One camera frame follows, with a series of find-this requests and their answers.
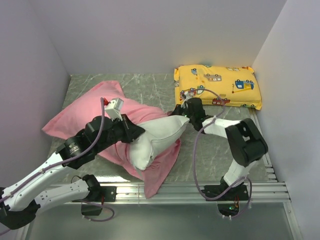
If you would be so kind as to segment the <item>white pillow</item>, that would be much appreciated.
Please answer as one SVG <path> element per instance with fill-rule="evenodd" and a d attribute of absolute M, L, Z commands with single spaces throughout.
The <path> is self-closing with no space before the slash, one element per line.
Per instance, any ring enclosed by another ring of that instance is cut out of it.
<path fill-rule="evenodd" d="M 129 145 L 131 164 L 144 171 L 180 138 L 189 121 L 188 117 L 171 115 L 139 123 L 145 132 Z"/>

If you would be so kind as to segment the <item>pink pillowcase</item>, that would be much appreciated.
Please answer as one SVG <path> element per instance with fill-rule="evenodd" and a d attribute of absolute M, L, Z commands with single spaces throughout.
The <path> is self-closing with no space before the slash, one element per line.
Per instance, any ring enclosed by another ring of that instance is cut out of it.
<path fill-rule="evenodd" d="M 75 136 L 85 125 L 95 117 L 101 116 L 101 98 L 111 100 L 120 98 L 124 101 L 121 109 L 134 124 L 166 117 L 160 108 L 141 104 L 133 99 L 126 98 L 121 85 L 117 81 L 103 81 L 91 88 L 83 96 L 75 100 L 64 110 L 52 118 L 42 131 L 47 135 L 68 139 Z M 146 198 L 154 196 L 174 166 L 181 147 L 181 141 L 176 140 L 167 150 L 155 158 L 146 170 L 138 173 L 130 163 L 129 146 L 117 142 L 115 145 L 99 153 L 106 161 L 123 167 L 130 175 L 144 181 L 144 195 Z"/>

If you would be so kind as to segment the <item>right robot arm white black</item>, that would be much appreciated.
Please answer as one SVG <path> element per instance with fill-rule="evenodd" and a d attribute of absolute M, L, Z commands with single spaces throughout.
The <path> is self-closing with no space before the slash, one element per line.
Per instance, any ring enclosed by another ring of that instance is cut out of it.
<path fill-rule="evenodd" d="M 215 198 L 221 195 L 226 200 L 233 199 L 251 168 L 269 150 L 265 139 L 251 118 L 227 120 L 217 115 L 207 115 L 200 98 L 190 98 L 183 104 L 177 104 L 170 115 L 187 117 L 199 134 L 227 139 L 233 160 L 220 180 L 219 191 L 214 193 Z"/>

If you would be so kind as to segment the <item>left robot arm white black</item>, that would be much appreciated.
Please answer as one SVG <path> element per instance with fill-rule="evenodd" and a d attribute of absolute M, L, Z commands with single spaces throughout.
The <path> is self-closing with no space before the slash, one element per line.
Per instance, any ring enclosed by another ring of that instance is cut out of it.
<path fill-rule="evenodd" d="M 93 161 L 97 154 L 118 142 L 130 144 L 145 132 L 123 114 L 111 120 L 97 116 L 68 138 L 37 169 L 10 187 L 0 189 L 0 222 L 10 230 L 31 223 L 35 217 L 67 202 L 102 200 L 103 188 L 92 174 L 61 187 L 49 186 Z"/>

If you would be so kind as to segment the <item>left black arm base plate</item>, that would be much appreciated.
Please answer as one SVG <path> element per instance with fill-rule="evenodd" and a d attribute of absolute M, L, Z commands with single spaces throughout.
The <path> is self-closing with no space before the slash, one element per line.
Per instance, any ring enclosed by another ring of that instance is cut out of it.
<path fill-rule="evenodd" d="M 83 199 L 73 200 L 72 203 L 81 204 L 81 215 L 83 219 L 90 222 L 102 223 L 110 221 L 115 217 L 115 210 L 107 205 L 116 201 L 117 188 L 115 186 L 91 186 L 88 188 L 88 195 Z M 110 213 L 105 219 L 98 217 L 106 210 Z"/>

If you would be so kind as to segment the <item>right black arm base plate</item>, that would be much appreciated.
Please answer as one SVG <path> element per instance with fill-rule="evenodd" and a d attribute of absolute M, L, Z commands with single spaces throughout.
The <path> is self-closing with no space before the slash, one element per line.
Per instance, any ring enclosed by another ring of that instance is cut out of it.
<path fill-rule="evenodd" d="M 201 192 L 204 194 L 206 201 L 218 201 L 218 212 L 224 218 L 233 219 L 238 217 L 245 211 L 251 202 L 252 188 L 248 189 L 246 185 L 241 183 L 236 187 L 232 187 L 226 193 L 228 185 L 205 185 Z"/>

